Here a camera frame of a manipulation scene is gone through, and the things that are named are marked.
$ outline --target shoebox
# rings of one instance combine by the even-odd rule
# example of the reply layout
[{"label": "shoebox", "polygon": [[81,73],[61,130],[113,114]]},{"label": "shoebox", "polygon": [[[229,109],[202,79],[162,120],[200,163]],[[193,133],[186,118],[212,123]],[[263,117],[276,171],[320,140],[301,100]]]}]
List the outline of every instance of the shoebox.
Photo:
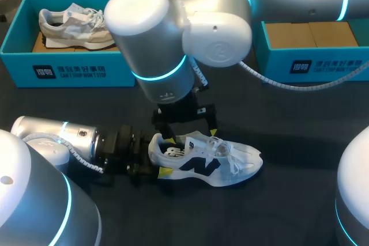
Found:
[{"label": "shoebox", "polygon": [[118,49],[47,49],[39,28],[41,9],[63,11],[72,3],[104,10],[109,0],[23,0],[0,48],[0,58],[18,88],[134,86]]},{"label": "shoebox", "polygon": [[[335,81],[369,60],[369,20],[253,26],[260,73],[282,83]],[[351,81],[368,81],[364,70]]]}]

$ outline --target cardboard insert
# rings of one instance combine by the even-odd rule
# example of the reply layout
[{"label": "cardboard insert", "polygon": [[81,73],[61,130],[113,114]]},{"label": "cardboard insert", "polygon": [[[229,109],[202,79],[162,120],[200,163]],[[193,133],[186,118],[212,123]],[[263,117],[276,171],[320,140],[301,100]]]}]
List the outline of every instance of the cardboard insert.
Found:
[{"label": "cardboard insert", "polygon": [[265,24],[272,48],[358,47],[347,22]]}]

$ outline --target white shoelace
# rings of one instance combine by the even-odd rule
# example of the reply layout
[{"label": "white shoelace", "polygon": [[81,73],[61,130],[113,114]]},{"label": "white shoelace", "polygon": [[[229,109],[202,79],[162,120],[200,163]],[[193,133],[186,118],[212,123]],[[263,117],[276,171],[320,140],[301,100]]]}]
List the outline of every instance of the white shoelace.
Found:
[{"label": "white shoelace", "polygon": [[237,174],[246,163],[244,157],[233,152],[233,144],[217,137],[210,137],[206,143],[208,149],[215,152],[216,157],[228,158],[232,174]]},{"label": "white shoelace", "polygon": [[99,28],[99,27],[105,26],[103,11],[101,10],[97,11],[91,8],[86,8],[85,10],[88,12],[87,16],[90,17],[90,20],[84,22],[83,24],[92,23],[93,28]]}]

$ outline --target shoe sole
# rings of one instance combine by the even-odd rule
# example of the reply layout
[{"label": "shoe sole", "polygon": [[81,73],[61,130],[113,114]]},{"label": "shoe sole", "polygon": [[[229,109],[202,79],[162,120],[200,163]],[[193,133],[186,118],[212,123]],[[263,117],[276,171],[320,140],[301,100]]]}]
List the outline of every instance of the shoe sole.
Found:
[{"label": "shoe sole", "polygon": [[245,180],[251,178],[257,172],[259,172],[259,170],[256,170],[255,172],[253,172],[251,174],[241,176],[239,178],[224,180],[224,179],[216,178],[216,177],[207,177],[207,176],[201,175],[199,173],[195,173],[193,171],[182,171],[180,169],[173,169],[173,171],[170,174],[168,174],[166,176],[162,176],[159,179],[180,180],[180,179],[185,179],[185,178],[196,178],[196,179],[201,179],[201,180],[207,182],[212,187],[226,187],[226,186],[231,186],[233,184],[238,184],[242,181],[245,181]]},{"label": "shoe sole", "polygon": [[87,43],[80,40],[66,40],[66,39],[49,39],[46,38],[45,46],[47,48],[68,48],[75,46],[82,46],[89,50],[101,50],[106,47],[112,46],[114,44],[113,40],[106,41],[104,43]]}]

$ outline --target new balance sneaker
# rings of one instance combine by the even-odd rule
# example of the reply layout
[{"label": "new balance sneaker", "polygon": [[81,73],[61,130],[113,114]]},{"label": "new balance sneaker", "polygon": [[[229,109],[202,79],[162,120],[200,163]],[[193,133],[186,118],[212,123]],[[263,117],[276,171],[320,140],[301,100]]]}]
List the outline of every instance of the new balance sneaker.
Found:
[{"label": "new balance sneaker", "polygon": [[196,131],[176,137],[170,143],[156,134],[149,144],[149,157],[161,166],[159,178],[199,178],[211,186],[223,187],[244,181],[261,168],[260,152],[241,143],[207,137]]},{"label": "new balance sneaker", "polygon": [[42,9],[39,14],[42,34],[48,48],[82,46],[99,50],[114,44],[105,25],[103,12],[73,3],[62,12]]}]

